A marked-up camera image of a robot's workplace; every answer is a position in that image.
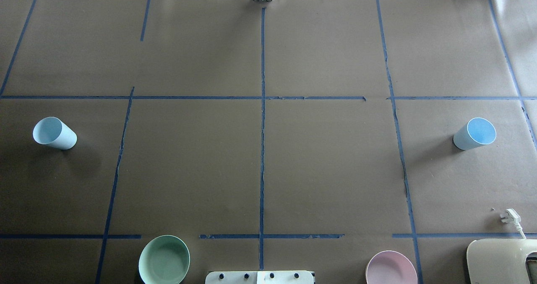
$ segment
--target cable connector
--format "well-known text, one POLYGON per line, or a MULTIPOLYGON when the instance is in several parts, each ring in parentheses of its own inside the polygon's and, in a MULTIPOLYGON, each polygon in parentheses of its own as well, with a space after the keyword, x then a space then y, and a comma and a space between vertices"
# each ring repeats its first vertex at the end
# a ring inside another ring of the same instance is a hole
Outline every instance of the cable connector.
POLYGON ((520 215, 518 215, 516 210, 508 208, 505 210, 505 214, 500 214, 500 218, 502 219, 503 223, 512 223, 522 236, 522 239, 526 238, 524 231, 522 231, 522 226, 520 225, 520 215))

